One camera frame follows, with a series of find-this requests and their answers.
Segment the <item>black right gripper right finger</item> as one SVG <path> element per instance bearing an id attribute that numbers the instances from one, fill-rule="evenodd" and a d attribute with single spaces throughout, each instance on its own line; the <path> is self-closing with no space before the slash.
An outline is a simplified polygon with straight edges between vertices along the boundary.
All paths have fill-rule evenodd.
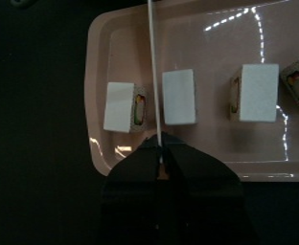
<path id="1" fill-rule="evenodd" d="M 182 244 L 260 245 L 238 175 L 219 159 L 175 136 L 162 136 Z"/>

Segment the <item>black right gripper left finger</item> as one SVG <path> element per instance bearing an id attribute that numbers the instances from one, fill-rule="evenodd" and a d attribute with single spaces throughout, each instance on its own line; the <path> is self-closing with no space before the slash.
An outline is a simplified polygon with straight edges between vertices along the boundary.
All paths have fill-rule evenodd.
<path id="1" fill-rule="evenodd" d="M 157 245 L 157 179 L 162 148 L 146 139 L 106 177 L 99 245 Z"/>

